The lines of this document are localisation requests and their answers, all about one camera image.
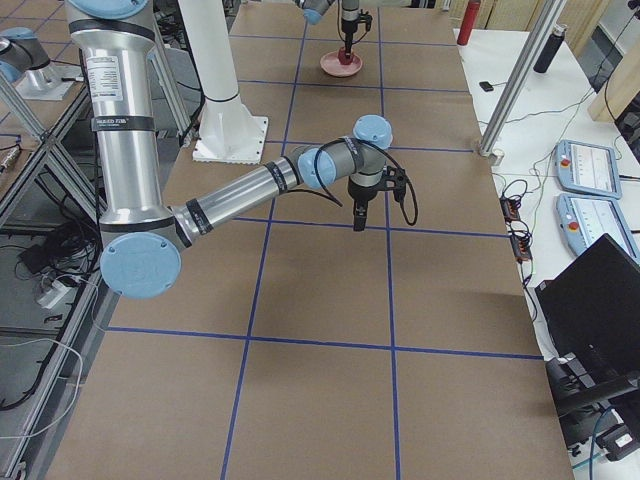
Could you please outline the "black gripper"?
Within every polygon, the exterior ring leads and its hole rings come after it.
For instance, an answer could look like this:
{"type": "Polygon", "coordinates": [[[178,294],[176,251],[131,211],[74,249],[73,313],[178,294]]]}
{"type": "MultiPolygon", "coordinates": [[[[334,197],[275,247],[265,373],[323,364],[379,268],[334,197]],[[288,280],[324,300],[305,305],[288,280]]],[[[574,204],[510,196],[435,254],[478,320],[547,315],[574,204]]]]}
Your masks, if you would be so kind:
{"type": "Polygon", "coordinates": [[[352,55],[354,35],[357,32],[358,24],[356,22],[342,22],[341,32],[344,37],[344,53],[352,55]]]}
{"type": "Polygon", "coordinates": [[[363,231],[368,219],[368,205],[377,196],[379,187],[362,186],[349,180],[347,190],[353,200],[353,230],[363,231]]]}

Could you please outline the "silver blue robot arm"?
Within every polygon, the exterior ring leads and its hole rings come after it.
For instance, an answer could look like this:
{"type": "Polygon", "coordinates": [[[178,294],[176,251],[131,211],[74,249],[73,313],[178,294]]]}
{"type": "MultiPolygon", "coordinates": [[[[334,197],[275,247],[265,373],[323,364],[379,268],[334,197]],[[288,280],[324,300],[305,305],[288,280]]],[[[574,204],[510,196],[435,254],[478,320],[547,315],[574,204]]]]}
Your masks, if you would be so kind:
{"type": "Polygon", "coordinates": [[[148,59],[159,31],[149,1],[69,1],[72,40],[80,47],[93,107],[107,208],[99,221],[101,276],[116,294],[147,299],[172,287],[182,252],[220,225],[276,197],[329,196],[346,179],[354,227],[366,224],[368,203],[399,172],[390,164],[390,123],[360,117],[350,135],[303,146],[272,161],[262,153],[269,121],[243,104],[222,5],[184,1],[180,11],[204,105],[199,136],[175,162],[175,184],[203,184],[209,161],[246,164],[249,171],[219,189],[168,206],[158,180],[156,124],[148,59]]]}
{"type": "MultiPolygon", "coordinates": [[[[302,10],[307,23],[316,25],[323,19],[335,0],[295,0],[294,4],[302,10]]],[[[338,1],[339,37],[343,42],[341,51],[347,63],[352,60],[354,35],[360,23],[360,7],[358,1],[338,1]]]]}

